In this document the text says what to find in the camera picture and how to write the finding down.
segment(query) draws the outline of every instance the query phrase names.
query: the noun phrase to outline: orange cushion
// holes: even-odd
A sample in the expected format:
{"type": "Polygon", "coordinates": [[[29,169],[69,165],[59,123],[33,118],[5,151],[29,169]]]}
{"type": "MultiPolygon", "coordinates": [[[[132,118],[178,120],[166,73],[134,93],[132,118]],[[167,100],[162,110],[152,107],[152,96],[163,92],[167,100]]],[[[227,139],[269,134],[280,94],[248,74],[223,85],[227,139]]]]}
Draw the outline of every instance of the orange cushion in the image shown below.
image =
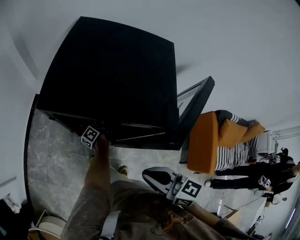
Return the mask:
{"type": "Polygon", "coordinates": [[[225,119],[219,128],[218,145],[220,147],[233,148],[247,131],[247,127],[225,119]]]}
{"type": "Polygon", "coordinates": [[[240,143],[246,143],[250,139],[254,138],[255,136],[263,133],[264,131],[265,131],[265,128],[259,122],[256,122],[253,126],[248,128],[246,133],[240,139],[240,143]]]}
{"type": "Polygon", "coordinates": [[[201,114],[189,137],[187,168],[213,174],[217,165],[218,120],[215,112],[201,114]]]}

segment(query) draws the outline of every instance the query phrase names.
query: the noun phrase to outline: orange pillow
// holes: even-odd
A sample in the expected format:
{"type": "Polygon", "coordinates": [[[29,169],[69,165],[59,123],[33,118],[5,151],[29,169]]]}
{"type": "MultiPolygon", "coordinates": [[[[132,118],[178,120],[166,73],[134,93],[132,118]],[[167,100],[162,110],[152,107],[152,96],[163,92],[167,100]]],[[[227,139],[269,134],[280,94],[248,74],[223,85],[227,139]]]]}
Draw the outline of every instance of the orange pillow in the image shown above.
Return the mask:
{"type": "Polygon", "coordinates": [[[222,126],[219,128],[218,145],[220,147],[233,148],[240,142],[241,138],[247,131],[247,127],[225,119],[222,126]]]}
{"type": "Polygon", "coordinates": [[[241,138],[240,143],[246,143],[250,139],[254,138],[255,136],[263,133],[264,131],[265,131],[265,128],[259,122],[257,122],[253,126],[248,128],[247,132],[241,138]]]}

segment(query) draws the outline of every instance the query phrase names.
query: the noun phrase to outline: marble floor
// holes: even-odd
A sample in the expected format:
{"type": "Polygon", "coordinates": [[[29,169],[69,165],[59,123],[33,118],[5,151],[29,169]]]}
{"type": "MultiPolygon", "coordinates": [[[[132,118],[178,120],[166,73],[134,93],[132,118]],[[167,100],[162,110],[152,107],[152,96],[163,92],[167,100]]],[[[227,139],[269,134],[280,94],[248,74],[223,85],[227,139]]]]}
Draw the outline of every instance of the marble floor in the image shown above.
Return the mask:
{"type": "MultiPolygon", "coordinates": [[[[80,142],[80,137],[62,125],[49,120],[35,110],[28,145],[28,182],[30,198],[38,215],[43,209],[54,216],[67,220],[74,206],[93,154],[80,142]]],[[[142,179],[142,171],[149,167],[165,166],[204,184],[216,176],[194,174],[179,164],[180,151],[110,149],[112,165],[127,165],[129,178],[142,179]]],[[[217,212],[220,200],[232,208],[240,207],[256,198],[249,190],[217,190],[202,188],[197,202],[210,212],[217,212]]],[[[219,213],[227,212],[220,207],[219,213]]]]}

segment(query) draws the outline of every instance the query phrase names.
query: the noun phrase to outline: black pants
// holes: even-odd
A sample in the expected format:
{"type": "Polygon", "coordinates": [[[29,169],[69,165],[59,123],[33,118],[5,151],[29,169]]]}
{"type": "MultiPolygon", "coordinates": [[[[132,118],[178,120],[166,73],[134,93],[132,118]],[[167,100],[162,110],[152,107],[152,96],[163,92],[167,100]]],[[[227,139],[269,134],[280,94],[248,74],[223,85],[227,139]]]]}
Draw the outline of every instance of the black pants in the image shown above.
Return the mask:
{"type": "Polygon", "coordinates": [[[241,189],[241,188],[259,188],[263,187],[258,184],[257,180],[266,171],[264,164],[252,164],[249,166],[239,166],[233,169],[226,169],[224,171],[216,171],[217,176],[248,176],[247,178],[240,178],[234,180],[214,179],[211,181],[211,188],[215,189],[241,189]]]}

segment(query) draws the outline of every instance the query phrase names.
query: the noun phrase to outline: white sneaker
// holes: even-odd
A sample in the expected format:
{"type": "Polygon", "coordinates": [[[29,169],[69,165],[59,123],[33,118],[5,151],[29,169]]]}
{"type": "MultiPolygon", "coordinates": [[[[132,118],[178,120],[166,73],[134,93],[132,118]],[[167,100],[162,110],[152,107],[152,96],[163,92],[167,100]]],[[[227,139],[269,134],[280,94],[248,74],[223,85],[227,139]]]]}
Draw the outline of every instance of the white sneaker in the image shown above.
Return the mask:
{"type": "Polygon", "coordinates": [[[211,185],[211,181],[210,180],[207,180],[206,182],[205,182],[205,184],[204,184],[204,186],[206,186],[206,187],[210,187],[210,185],[211,185]]]}

